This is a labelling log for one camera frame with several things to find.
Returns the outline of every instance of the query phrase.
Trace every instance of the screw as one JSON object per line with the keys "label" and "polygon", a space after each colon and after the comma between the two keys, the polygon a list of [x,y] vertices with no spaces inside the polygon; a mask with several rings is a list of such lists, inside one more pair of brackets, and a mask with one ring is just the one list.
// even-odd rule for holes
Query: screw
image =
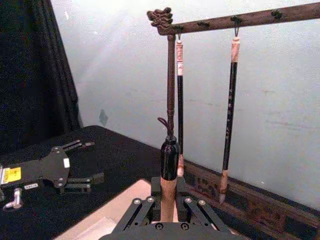
{"label": "screw", "polygon": [[153,203],[154,202],[154,198],[153,197],[148,197],[148,199],[147,199],[147,201],[149,202],[149,203]]}
{"label": "screw", "polygon": [[182,224],[181,224],[181,228],[186,231],[186,230],[189,229],[189,225],[186,224],[186,223],[182,223]]}
{"label": "screw", "polygon": [[162,230],[162,229],[164,229],[164,225],[163,225],[162,223],[157,223],[157,224],[155,225],[155,229],[157,229],[157,230]]}
{"label": "screw", "polygon": [[199,200],[198,203],[202,206],[206,205],[206,202],[204,200]]}
{"label": "screw", "polygon": [[188,204],[192,202],[192,200],[191,200],[190,197],[185,198],[184,201],[185,201],[186,203],[188,203]]}
{"label": "screw", "polygon": [[133,203],[138,205],[138,204],[141,203],[141,201],[139,199],[136,199],[136,200],[133,201]]}

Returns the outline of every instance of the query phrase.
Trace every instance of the black table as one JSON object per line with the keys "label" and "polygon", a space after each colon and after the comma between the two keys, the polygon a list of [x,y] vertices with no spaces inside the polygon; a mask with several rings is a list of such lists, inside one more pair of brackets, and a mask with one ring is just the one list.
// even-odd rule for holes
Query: black table
{"label": "black table", "polygon": [[68,152],[70,175],[85,178],[103,171],[105,182],[94,185],[89,194],[59,195],[49,186],[22,191],[21,209],[0,211],[1,240],[53,239],[137,180],[151,181],[151,177],[160,175],[159,149],[100,126],[88,126],[0,156],[0,163],[6,166],[38,159],[46,156],[51,147],[78,139],[82,143],[95,142],[95,146]]}

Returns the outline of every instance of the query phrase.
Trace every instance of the warning sticker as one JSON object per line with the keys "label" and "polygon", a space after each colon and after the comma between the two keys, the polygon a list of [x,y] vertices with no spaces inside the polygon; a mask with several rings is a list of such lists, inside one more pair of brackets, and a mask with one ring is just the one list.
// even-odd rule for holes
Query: warning sticker
{"label": "warning sticker", "polygon": [[1,184],[15,182],[21,179],[21,167],[4,168],[2,170]]}

